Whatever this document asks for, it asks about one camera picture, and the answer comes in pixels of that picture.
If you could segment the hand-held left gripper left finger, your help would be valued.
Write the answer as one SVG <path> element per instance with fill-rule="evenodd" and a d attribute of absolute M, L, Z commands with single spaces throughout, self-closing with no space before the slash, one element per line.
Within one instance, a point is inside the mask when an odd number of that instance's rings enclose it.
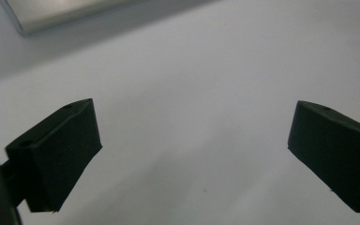
<path fill-rule="evenodd" d="M 32 212 L 59 211 L 101 148 L 91 98 L 60 108 L 6 147 L 11 202 L 27 202 Z"/>

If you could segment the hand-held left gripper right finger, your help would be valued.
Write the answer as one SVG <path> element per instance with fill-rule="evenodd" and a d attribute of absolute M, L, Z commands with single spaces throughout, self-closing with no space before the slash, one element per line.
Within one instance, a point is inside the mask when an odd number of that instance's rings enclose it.
<path fill-rule="evenodd" d="M 320 104 L 298 101 L 288 149 L 360 213 L 360 123 Z"/>

